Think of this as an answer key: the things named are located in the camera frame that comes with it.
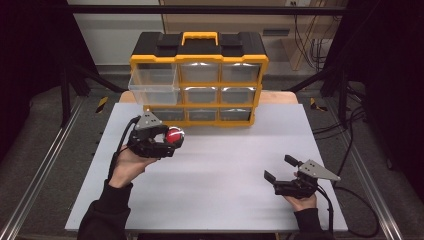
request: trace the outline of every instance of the black sleeve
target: black sleeve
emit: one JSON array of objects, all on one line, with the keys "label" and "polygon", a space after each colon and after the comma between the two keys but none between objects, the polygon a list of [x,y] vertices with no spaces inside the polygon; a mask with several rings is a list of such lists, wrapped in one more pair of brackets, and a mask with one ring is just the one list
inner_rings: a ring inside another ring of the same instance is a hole
[{"label": "black sleeve", "polygon": [[78,240],[126,240],[125,224],[131,211],[128,200],[132,186],[113,188],[105,181],[102,195],[90,204],[81,221]]},{"label": "black sleeve", "polygon": [[333,240],[334,237],[322,230],[318,218],[318,208],[308,208],[295,212],[299,234],[295,240]]}]

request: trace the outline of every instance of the white tabletop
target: white tabletop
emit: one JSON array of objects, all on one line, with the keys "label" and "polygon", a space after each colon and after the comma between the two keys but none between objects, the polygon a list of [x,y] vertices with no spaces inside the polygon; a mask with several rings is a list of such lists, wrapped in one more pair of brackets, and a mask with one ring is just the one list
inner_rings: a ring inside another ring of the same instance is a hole
[{"label": "white tabletop", "polygon": [[[77,230],[89,204],[99,198],[113,152],[140,105],[117,103],[65,229]],[[291,181],[297,169],[286,154],[324,166],[303,106],[261,104],[251,127],[187,127],[172,158],[150,165],[134,181],[126,229],[138,232],[283,232],[297,230],[293,210],[264,177]],[[331,183],[319,180],[334,206],[334,230],[346,231]],[[321,225],[327,201],[317,193]]]}]

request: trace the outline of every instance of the white wall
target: white wall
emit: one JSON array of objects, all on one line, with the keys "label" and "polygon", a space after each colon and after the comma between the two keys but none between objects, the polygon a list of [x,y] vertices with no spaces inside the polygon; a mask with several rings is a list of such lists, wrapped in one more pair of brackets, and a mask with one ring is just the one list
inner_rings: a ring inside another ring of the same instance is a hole
[{"label": "white wall", "polygon": [[[158,0],[68,0],[78,5],[158,5]],[[163,32],[159,14],[74,14],[96,65],[129,65],[143,31]]]}]

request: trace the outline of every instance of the hand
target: hand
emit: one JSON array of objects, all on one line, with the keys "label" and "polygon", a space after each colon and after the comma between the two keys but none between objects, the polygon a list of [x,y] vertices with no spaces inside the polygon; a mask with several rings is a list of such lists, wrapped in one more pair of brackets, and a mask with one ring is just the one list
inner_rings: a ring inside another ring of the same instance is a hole
[{"label": "hand", "polygon": [[302,198],[302,199],[297,199],[290,196],[283,196],[283,197],[287,200],[287,202],[289,202],[292,205],[295,212],[302,211],[307,208],[317,207],[317,196],[315,195],[315,193],[309,198]]},{"label": "hand", "polygon": [[157,160],[157,158],[140,157],[128,149],[126,145],[123,145],[121,153],[116,160],[116,166],[113,170],[113,175],[109,181],[109,185],[114,188],[127,186],[138,175],[143,173],[149,164],[154,163]]}]

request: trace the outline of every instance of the yellow handle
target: yellow handle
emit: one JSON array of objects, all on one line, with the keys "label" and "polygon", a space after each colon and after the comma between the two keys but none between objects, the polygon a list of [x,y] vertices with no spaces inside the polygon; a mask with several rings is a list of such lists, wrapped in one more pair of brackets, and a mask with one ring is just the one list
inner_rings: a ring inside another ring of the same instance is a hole
[{"label": "yellow handle", "polygon": [[183,42],[187,39],[215,39],[215,45],[218,46],[218,33],[217,32],[184,32],[183,33]]}]

